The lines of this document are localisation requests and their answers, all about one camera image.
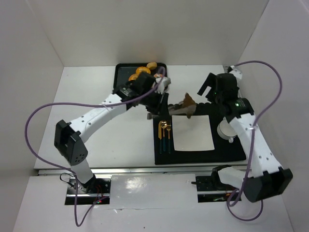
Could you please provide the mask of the dark brown bread piece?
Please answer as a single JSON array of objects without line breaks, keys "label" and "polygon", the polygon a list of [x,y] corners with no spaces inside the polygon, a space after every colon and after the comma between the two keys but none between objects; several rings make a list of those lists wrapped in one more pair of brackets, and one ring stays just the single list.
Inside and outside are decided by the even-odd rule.
[{"label": "dark brown bread piece", "polygon": [[188,93],[186,93],[184,96],[182,109],[184,110],[184,113],[186,114],[186,117],[188,119],[190,119],[191,116],[194,114],[196,106],[197,106],[196,102],[192,99],[192,97]]}]

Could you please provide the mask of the silver metal tongs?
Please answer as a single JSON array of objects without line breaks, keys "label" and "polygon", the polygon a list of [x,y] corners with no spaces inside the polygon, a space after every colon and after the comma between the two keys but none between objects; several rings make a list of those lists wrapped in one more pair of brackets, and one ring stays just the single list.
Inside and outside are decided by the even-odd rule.
[{"label": "silver metal tongs", "polygon": [[169,104],[168,113],[170,116],[184,114],[188,118],[190,118],[193,115],[191,106],[183,107],[181,104]]}]

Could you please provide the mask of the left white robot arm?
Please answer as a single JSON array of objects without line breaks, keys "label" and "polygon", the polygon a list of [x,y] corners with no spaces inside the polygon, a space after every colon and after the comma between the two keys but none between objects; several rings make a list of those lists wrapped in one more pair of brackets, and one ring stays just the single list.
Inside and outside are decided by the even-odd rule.
[{"label": "left white robot arm", "polygon": [[97,108],[70,122],[61,120],[56,124],[54,146],[67,160],[86,192],[99,186],[86,160],[86,141],[110,120],[139,104],[153,115],[167,113],[166,90],[170,83],[166,76],[141,72],[136,80],[116,87]]}]

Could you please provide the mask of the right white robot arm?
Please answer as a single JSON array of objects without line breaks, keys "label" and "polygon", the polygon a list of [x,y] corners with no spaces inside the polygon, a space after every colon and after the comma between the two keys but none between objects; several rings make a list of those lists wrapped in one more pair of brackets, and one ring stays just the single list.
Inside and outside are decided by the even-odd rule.
[{"label": "right white robot arm", "polygon": [[207,100],[219,108],[235,131],[248,159],[252,175],[244,177],[239,189],[252,203],[281,195],[293,179],[292,171],[283,168],[271,152],[250,102],[238,96],[237,78],[232,73],[209,73],[198,95],[208,87]]}]

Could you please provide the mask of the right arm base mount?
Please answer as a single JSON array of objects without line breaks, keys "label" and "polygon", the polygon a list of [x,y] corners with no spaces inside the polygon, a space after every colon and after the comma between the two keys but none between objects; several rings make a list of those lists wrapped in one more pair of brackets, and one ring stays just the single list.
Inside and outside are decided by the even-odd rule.
[{"label": "right arm base mount", "polygon": [[226,202],[236,188],[227,184],[216,184],[213,174],[200,174],[195,176],[191,184],[197,190],[198,203]]}]

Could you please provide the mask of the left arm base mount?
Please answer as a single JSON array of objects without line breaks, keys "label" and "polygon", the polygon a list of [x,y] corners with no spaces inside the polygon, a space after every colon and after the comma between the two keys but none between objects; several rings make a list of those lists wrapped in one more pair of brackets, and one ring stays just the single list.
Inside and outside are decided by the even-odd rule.
[{"label": "left arm base mount", "polygon": [[[69,180],[63,180],[63,182],[68,184],[65,205],[74,205],[76,194],[75,178],[71,176]],[[97,182],[90,189],[85,189],[81,184],[78,184],[77,205],[110,204],[111,178],[97,178]]]}]

